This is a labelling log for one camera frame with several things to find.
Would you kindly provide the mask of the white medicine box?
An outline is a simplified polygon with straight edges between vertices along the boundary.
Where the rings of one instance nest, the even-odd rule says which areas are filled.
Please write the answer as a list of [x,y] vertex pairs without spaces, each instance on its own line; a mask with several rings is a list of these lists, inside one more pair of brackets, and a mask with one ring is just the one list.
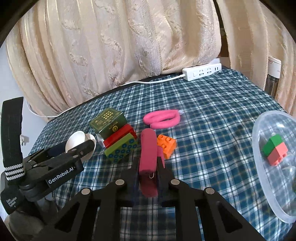
[[100,134],[96,133],[96,138],[97,138],[97,141],[98,141],[99,145],[100,145],[102,148],[105,148],[105,145],[104,145],[104,139],[100,136]]

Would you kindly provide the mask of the dark green tea box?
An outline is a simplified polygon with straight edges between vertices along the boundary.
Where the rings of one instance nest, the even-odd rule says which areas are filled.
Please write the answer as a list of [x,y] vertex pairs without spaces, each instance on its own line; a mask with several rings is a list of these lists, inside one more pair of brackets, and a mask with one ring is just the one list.
[[106,108],[89,122],[95,133],[104,140],[126,124],[124,113],[114,108]]

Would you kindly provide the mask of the green brick blue dots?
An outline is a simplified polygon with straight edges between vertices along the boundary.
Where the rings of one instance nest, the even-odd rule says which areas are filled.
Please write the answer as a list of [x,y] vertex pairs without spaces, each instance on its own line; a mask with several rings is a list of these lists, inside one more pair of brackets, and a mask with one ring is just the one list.
[[128,133],[109,148],[107,148],[104,153],[109,161],[117,163],[125,156],[129,155],[137,147],[137,139],[131,133]]

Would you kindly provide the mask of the red toy brick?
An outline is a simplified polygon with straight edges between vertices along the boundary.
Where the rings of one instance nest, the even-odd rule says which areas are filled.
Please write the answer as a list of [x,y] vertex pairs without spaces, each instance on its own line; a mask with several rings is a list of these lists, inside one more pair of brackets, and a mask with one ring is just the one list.
[[126,124],[119,130],[114,132],[112,135],[110,135],[106,140],[104,140],[104,146],[106,148],[109,148],[111,145],[126,136],[128,133],[131,133],[132,136],[137,139],[137,134],[135,133],[133,127],[130,124]]

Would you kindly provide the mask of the pink foam roller straight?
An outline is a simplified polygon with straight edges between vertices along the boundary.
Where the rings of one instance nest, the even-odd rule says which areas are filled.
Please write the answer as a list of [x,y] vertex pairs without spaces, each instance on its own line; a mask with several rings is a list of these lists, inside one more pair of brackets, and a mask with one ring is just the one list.
[[156,197],[157,189],[157,158],[160,157],[164,162],[164,154],[157,145],[156,132],[151,128],[145,128],[140,135],[141,153],[139,160],[139,184],[142,194],[146,198]]

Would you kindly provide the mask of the pink and green block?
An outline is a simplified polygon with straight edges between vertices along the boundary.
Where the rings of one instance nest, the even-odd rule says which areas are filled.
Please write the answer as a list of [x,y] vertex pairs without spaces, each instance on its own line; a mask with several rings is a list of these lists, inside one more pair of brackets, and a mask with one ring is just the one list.
[[282,137],[276,134],[268,139],[262,152],[271,166],[277,166],[287,156],[288,148]]

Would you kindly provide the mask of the orange toy brick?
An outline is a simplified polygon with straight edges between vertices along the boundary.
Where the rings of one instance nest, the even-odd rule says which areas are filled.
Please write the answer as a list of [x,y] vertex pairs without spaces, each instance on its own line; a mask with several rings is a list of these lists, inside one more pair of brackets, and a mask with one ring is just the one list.
[[168,160],[176,149],[177,142],[174,138],[165,135],[158,135],[157,145],[162,147],[164,158]]

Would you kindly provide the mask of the clear plastic bowl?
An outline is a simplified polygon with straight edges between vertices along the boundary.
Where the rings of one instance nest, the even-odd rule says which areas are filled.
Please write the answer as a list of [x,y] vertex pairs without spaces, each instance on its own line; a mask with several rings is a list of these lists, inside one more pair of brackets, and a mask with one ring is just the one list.
[[[271,166],[262,148],[276,134],[282,137],[288,153],[277,166]],[[252,150],[269,206],[281,221],[295,222],[295,118],[275,110],[260,114],[252,130]]]

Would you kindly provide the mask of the cream patterned curtain left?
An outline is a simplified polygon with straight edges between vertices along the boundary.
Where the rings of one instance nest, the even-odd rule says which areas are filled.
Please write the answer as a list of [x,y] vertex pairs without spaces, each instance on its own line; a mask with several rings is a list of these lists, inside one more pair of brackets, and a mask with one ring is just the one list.
[[13,77],[45,116],[220,50],[213,1],[38,1],[6,39]]

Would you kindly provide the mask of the blue plaid tablecloth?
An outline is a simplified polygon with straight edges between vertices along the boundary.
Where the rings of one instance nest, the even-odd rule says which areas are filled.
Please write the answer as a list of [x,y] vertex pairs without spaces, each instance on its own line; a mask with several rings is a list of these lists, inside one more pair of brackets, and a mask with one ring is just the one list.
[[76,131],[93,133],[89,122],[106,108],[122,111],[136,133],[145,128],[146,114],[181,110],[177,126],[157,131],[177,141],[166,162],[174,175],[193,188],[213,187],[266,240],[283,240],[291,229],[267,203],[252,151],[255,120],[283,107],[242,73],[223,69],[190,82],[177,74],[163,75],[152,84],[108,91],[50,121],[32,152],[66,141]]

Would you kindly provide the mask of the white power strip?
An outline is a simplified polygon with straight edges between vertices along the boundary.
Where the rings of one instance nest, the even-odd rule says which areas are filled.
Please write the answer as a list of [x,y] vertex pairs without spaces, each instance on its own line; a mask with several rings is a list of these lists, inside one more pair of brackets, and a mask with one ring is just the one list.
[[183,78],[187,81],[193,81],[202,77],[210,76],[222,69],[221,63],[205,64],[201,66],[184,68],[182,70]]

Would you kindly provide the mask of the white tower heater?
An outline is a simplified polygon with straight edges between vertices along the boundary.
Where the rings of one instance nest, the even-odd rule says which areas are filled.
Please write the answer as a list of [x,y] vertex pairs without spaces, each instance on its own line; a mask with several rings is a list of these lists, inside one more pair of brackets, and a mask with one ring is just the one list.
[[275,98],[281,74],[281,61],[273,56],[268,58],[268,72],[264,91]]

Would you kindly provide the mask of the cream curtain right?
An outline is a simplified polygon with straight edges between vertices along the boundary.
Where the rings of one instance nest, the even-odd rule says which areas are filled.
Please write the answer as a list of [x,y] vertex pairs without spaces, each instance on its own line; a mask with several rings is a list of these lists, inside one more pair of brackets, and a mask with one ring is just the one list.
[[281,61],[275,99],[295,116],[295,41],[260,1],[218,1],[226,32],[230,66],[264,89],[269,57]]

